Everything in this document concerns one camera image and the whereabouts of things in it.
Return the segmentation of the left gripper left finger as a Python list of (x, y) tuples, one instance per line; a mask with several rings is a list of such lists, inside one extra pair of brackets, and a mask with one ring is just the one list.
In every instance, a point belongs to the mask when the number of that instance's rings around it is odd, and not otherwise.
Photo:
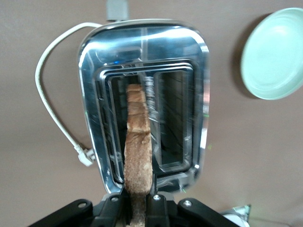
[(125, 227), (130, 223), (130, 196), (125, 189), (107, 194), (93, 205), (78, 199), (31, 224), (32, 227)]

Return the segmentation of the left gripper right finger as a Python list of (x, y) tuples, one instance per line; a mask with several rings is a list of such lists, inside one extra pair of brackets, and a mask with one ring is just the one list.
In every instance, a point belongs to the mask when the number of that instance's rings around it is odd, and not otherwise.
[(194, 198), (178, 203), (158, 193), (156, 176), (152, 177), (146, 196), (146, 227), (235, 227), (232, 221)]

